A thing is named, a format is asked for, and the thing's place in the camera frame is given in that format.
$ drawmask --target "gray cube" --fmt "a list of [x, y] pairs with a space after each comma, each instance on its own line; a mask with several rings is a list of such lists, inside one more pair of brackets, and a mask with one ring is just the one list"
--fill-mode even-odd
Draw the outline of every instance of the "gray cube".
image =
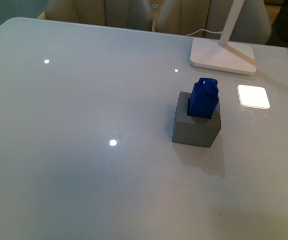
[[187, 115], [191, 93], [181, 91], [177, 102], [173, 142], [210, 148], [221, 129], [219, 102], [212, 119]]

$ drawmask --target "glossy table surface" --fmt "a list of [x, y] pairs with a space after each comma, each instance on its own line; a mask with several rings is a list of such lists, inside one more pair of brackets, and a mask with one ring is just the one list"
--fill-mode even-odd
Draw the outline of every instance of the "glossy table surface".
[[[288, 239], [288, 50], [251, 45], [248, 76], [191, 66], [192, 39], [0, 27], [0, 240]], [[211, 148], [173, 143], [179, 92], [202, 77], [222, 129]], [[238, 85], [270, 108], [241, 106]]]

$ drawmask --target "chair backrest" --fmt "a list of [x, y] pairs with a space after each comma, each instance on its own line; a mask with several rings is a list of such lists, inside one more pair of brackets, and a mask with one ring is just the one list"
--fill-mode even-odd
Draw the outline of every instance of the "chair backrest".
[[48, 20], [152, 30], [149, 0], [48, 0]]
[[[164, 0], [155, 30], [187, 35], [199, 29], [222, 31], [233, 0]], [[263, 0], [246, 0], [232, 34], [232, 41], [265, 44], [271, 23]], [[196, 37], [219, 39], [220, 35], [198, 32]]]

